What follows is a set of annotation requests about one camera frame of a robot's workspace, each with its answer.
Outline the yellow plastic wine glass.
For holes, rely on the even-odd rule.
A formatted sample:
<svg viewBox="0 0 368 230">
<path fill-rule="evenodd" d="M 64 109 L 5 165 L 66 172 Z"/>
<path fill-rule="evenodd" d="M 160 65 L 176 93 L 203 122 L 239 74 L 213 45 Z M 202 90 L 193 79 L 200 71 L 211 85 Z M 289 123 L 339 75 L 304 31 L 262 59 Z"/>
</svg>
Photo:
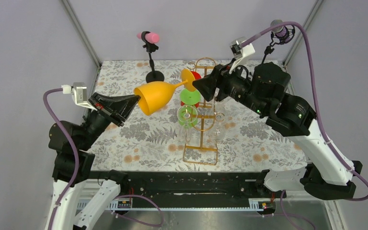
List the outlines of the yellow plastic wine glass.
<svg viewBox="0 0 368 230">
<path fill-rule="evenodd" d="M 141 111 L 150 116 L 154 112 L 163 108 L 169 103 L 174 92 L 180 86 L 184 86 L 187 90 L 193 92 L 196 88 L 193 86 L 195 77 L 193 73 L 188 69 L 181 71 L 181 82 L 177 84 L 171 84 L 164 81 L 154 81 L 146 83 L 134 89 L 134 94 L 140 97 L 138 106 Z"/>
</svg>

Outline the clear wine glass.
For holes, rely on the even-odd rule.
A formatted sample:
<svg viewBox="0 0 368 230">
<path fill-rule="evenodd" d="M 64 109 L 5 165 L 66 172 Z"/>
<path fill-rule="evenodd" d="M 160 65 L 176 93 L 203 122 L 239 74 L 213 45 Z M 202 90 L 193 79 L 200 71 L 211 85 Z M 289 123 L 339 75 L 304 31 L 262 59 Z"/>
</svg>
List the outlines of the clear wine glass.
<svg viewBox="0 0 368 230">
<path fill-rule="evenodd" d="M 217 97 L 214 96 L 213 100 L 213 112 L 217 122 L 224 122 L 230 116 L 228 109 L 226 108 L 225 100 L 218 101 Z"/>
<path fill-rule="evenodd" d="M 176 115 L 180 125 L 178 137 L 185 144 L 189 144 L 194 126 L 198 123 L 197 109 L 192 105 L 183 105 L 178 108 Z"/>
<path fill-rule="evenodd" d="M 208 138 L 214 143 L 219 144 L 226 135 L 225 122 L 227 119 L 227 110 L 220 108 L 214 113 L 214 125 L 207 132 Z"/>
</svg>

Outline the red plastic wine glass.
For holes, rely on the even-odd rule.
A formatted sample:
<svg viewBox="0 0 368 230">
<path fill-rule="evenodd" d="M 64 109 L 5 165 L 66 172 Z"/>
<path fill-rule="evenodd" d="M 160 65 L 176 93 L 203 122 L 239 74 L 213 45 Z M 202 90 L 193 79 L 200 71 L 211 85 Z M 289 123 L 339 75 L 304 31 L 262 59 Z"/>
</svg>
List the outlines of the red plastic wine glass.
<svg viewBox="0 0 368 230">
<path fill-rule="evenodd" d="M 183 69 L 180 77 L 184 81 L 184 88 L 179 94 L 181 105 L 191 105 L 197 108 L 201 101 L 201 94 L 195 83 L 200 79 L 200 75 L 188 69 Z"/>
</svg>

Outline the green plastic wine glass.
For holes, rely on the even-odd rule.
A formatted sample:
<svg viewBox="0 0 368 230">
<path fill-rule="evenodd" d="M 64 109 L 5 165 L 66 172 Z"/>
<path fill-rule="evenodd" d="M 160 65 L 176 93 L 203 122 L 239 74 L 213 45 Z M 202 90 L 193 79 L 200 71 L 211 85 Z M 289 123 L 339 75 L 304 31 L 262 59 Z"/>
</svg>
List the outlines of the green plastic wine glass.
<svg viewBox="0 0 368 230">
<path fill-rule="evenodd" d="M 198 90 L 183 89 L 180 93 L 181 107 L 177 110 L 178 122 L 184 128 L 192 128 L 198 122 L 198 111 L 201 94 Z"/>
</svg>

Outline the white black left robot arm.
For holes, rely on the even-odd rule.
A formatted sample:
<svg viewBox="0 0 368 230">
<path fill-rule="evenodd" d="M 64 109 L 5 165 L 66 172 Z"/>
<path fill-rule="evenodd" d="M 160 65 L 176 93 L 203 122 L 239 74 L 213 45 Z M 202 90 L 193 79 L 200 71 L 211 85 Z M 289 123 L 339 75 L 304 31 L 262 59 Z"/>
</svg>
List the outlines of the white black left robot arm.
<svg viewBox="0 0 368 230">
<path fill-rule="evenodd" d="M 57 152 L 52 177 L 53 199 L 47 230 L 71 230 L 71 213 L 76 210 L 77 193 L 88 179 L 94 161 L 94 154 L 87 153 L 93 143 L 111 124 L 123 126 L 140 100 L 139 96 L 126 95 L 108 97 L 94 93 L 89 99 L 92 110 L 81 125 L 61 121 L 48 103 L 48 95 L 62 91 L 52 89 L 44 93 L 44 105 L 54 119 L 49 131 L 48 147 Z"/>
</svg>

